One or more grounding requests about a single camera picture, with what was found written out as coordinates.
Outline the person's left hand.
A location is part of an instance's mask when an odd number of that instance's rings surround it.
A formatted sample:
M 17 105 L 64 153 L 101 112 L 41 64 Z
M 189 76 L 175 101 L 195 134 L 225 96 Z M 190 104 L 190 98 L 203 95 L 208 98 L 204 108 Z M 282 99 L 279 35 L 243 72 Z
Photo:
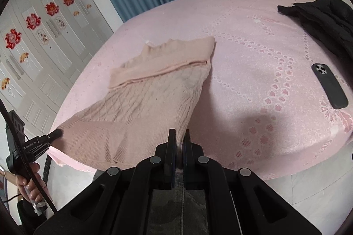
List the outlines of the person's left hand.
M 47 185 L 42 180 L 42 178 L 39 174 L 40 165 L 38 163 L 31 163 L 30 166 L 31 166 L 32 172 L 34 173 L 36 179 L 40 183 L 43 190 L 47 194 L 49 194 L 49 190 L 47 188 Z M 18 187 L 20 194 L 28 202 L 38 203 L 44 199 L 43 195 L 40 193 L 39 189 L 36 187 L 36 185 L 32 179 L 30 181 L 28 181 L 25 177 L 22 177 L 21 175 L 16 175 L 16 185 Z

